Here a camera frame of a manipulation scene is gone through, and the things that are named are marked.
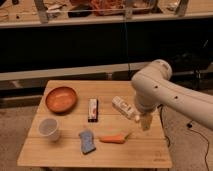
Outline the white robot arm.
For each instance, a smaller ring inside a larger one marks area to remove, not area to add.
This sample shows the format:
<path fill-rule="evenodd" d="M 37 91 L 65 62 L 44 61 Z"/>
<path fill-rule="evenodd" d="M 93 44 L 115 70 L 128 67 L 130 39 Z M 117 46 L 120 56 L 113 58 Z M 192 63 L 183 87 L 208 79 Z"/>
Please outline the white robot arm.
<path fill-rule="evenodd" d="M 199 124 L 213 130 L 213 96 L 191 90 L 169 81 L 172 68 L 157 59 L 134 74 L 135 106 L 142 113 L 164 104 Z"/>

